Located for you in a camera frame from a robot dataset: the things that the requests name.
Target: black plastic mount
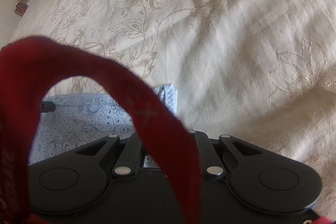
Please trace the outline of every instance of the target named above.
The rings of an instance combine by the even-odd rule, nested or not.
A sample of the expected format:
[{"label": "black plastic mount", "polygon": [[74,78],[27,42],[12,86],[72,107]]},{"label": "black plastic mount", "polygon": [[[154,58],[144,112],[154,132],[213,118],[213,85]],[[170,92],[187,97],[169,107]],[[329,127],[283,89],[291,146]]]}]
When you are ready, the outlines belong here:
[{"label": "black plastic mount", "polygon": [[[322,183],[307,165],[229,135],[191,134],[203,173],[201,223],[318,218],[311,209]],[[143,167],[146,155],[136,134],[111,135],[31,165],[32,209],[50,223],[183,223],[160,168]]]},{"label": "black plastic mount", "polygon": [[56,105],[53,102],[42,102],[41,112],[53,112],[56,109]]}]

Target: red strap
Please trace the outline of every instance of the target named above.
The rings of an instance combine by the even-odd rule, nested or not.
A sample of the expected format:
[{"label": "red strap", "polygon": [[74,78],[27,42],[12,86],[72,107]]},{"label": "red strap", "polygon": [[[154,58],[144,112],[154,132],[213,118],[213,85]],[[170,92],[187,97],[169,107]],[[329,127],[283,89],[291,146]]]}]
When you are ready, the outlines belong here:
[{"label": "red strap", "polygon": [[319,219],[313,221],[311,224],[333,224],[333,223],[326,217],[320,217]]},{"label": "red strap", "polygon": [[185,223],[197,223],[198,151],[182,124],[121,65],[43,37],[26,38],[0,51],[0,218],[9,223],[44,223],[30,216],[28,156],[42,98],[59,81],[77,75],[96,80],[132,116],[144,146],[172,185]]}]

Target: stitched cross mark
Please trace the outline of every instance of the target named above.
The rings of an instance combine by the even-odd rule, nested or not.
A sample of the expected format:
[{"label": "stitched cross mark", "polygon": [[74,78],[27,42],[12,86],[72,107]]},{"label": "stitched cross mark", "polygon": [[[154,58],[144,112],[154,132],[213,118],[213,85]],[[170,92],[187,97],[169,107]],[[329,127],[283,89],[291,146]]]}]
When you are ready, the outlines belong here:
[{"label": "stitched cross mark", "polygon": [[143,123],[142,123],[143,128],[146,127],[146,125],[148,124],[150,116],[157,116],[158,115],[156,112],[151,110],[151,104],[149,102],[147,102],[147,108],[146,109],[136,110],[135,113],[138,114],[138,115],[143,115]]}]

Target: white bedspread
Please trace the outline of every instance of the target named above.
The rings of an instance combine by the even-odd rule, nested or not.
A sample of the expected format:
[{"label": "white bedspread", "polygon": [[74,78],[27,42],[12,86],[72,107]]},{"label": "white bedspread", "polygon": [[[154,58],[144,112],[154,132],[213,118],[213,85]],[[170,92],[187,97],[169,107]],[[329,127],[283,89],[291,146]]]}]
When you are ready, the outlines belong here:
[{"label": "white bedspread", "polygon": [[[173,83],[178,117],[302,161],[336,217],[335,0],[34,0],[13,40],[39,34]],[[76,77],[51,95],[104,92]]]}]

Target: red velcro strap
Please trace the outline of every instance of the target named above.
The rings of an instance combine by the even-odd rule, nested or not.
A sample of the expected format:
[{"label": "red velcro strap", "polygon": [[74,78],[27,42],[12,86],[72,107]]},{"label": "red velcro strap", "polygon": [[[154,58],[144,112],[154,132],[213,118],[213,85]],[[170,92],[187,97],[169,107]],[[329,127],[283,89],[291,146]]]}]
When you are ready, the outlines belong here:
[{"label": "red velcro strap", "polygon": [[144,146],[169,179],[185,223],[197,223],[201,172],[192,136],[133,73],[44,37],[26,38],[0,51],[0,218],[11,224],[44,223],[30,216],[28,156],[44,95],[77,75],[96,80],[132,116]]},{"label": "red velcro strap", "polygon": [[328,218],[320,217],[319,219],[313,221],[311,224],[333,224]]}]

